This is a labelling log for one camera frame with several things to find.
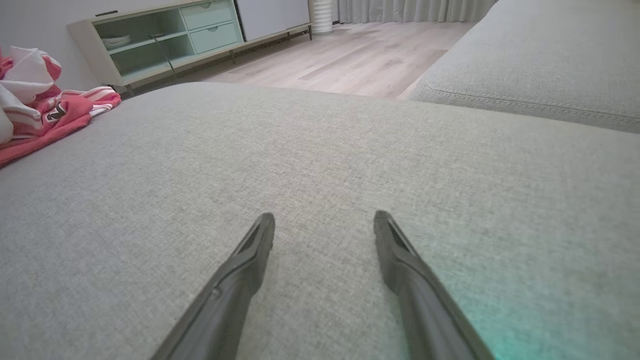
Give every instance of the white curtain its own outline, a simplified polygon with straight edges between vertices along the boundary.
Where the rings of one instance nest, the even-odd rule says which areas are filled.
[[[496,0],[338,0],[340,22],[480,21]]]

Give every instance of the gray sofa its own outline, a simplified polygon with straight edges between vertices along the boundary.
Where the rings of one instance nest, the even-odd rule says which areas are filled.
[[[640,138],[217,83],[124,101],[0,170],[0,358],[148,359],[255,217],[238,359],[407,359],[389,211],[497,359],[637,359]]]
[[[409,99],[640,133],[638,19],[638,0],[500,0]]]

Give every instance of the red and white cloth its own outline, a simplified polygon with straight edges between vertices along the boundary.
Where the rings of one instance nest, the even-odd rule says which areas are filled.
[[[0,167],[120,103],[120,95],[108,86],[61,91],[55,85],[60,72],[60,64],[38,49],[12,47],[5,58],[0,53]]]

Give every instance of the white cloth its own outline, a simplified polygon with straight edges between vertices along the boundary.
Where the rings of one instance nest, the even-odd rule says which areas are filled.
[[[4,110],[0,109],[0,143],[6,143],[13,137],[13,124],[6,117]]]
[[[38,94],[53,86],[54,81],[47,72],[43,54],[47,55],[38,49],[11,47],[13,67],[6,72],[4,79],[0,80],[0,85],[15,95],[21,104],[32,103]]]

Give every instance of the black crevice tool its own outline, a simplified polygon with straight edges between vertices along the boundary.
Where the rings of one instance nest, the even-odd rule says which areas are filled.
[[[273,246],[275,219],[258,217],[165,339],[153,360],[233,360],[249,302]]]
[[[374,219],[385,284],[400,301],[413,360],[493,360],[471,323],[386,211]]]

